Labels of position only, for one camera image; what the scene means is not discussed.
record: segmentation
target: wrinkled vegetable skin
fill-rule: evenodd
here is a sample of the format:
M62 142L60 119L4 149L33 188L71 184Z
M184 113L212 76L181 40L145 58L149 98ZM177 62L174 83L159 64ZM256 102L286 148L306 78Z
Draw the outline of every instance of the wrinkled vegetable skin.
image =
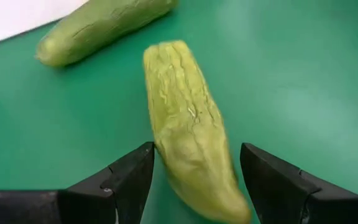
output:
M151 46L144 69L155 143L174 191L206 218L249 223L222 116L190 49L180 40Z
M40 41L36 57L60 67L77 62L173 9L178 0L89 0Z

